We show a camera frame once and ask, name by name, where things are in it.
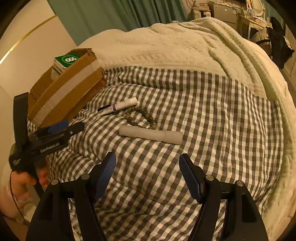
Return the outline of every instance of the checkered cloth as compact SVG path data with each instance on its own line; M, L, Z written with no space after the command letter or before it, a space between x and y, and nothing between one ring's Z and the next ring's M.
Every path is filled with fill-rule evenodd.
M200 205L180 172L182 153L222 182L245 182L263 212L283 155L277 102L252 95L237 80L190 70L126 66L106 71L106 79L107 86L73 121L83 121L85 131L52 154L49 164L52 178L70 181L90 172L107 152L116 154L114 174L95 206L107 240L177 241L189 236ZM127 125L125 110L97 117L99 107L132 97L156 120L157 129L183 132L182 144L120 136L120 125ZM142 116L135 117L148 126ZM222 228L225 206L221 202L213 240ZM81 235L72 201L70 212Z

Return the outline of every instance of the gold trim strip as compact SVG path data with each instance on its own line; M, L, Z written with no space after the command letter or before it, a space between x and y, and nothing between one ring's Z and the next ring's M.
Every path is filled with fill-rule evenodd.
M40 28L42 25L44 25L45 23L47 23L48 21L52 20L53 18L57 17L57 15L53 15L52 17L46 19L45 21L43 21L42 23L38 24L36 27L34 27L30 32L28 32L24 37L22 37L19 41L17 41L11 48L10 50L7 51L7 53L2 57L2 59L0 60L0 64L5 60L5 58L10 54L11 51L14 50L14 48L16 46L19 45L20 42L22 42L26 37L28 37L32 32L34 32L36 29Z

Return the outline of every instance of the bed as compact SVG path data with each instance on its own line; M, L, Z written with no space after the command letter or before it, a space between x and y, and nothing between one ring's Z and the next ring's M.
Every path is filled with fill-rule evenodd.
M189 236L200 205L179 170L182 153L221 181L243 180L269 240L282 234L296 210L296 109L283 76L259 46L217 19L202 18L128 33L107 30L79 47L93 49L107 86L73 120L84 121L85 131L49 156L50 175L74 180L108 151L116 154L114 174L95 206L108 240ZM182 144L119 136L125 111L97 116L99 107L131 97L158 129L182 131ZM136 120L147 125L140 115ZM69 207L81 236L72 200ZM221 202L213 240L224 213Z

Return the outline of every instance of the brown cardboard box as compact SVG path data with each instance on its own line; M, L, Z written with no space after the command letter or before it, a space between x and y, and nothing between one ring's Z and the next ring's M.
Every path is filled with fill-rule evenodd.
M38 127L70 122L106 85L104 70L91 49L74 49L71 53L81 57L55 81L50 67L30 91L28 119Z

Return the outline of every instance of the white cylinder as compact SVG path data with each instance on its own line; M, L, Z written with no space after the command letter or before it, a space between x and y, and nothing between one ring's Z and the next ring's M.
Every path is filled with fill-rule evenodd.
M180 145L183 139L183 133L180 131L150 130L137 126L121 126L119 128L119 134L131 138L143 138L176 145Z
M124 100L122 102L113 104L110 107L102 110L101 112L98 113L98 116L106 115L106 114L112 113L114 111L122 110L122 109L131 107L131 106L134 106L134 105L137 105L137 104L138 104L138 101L137 101L136 97L133 97L131 99L126 99L126 100Z

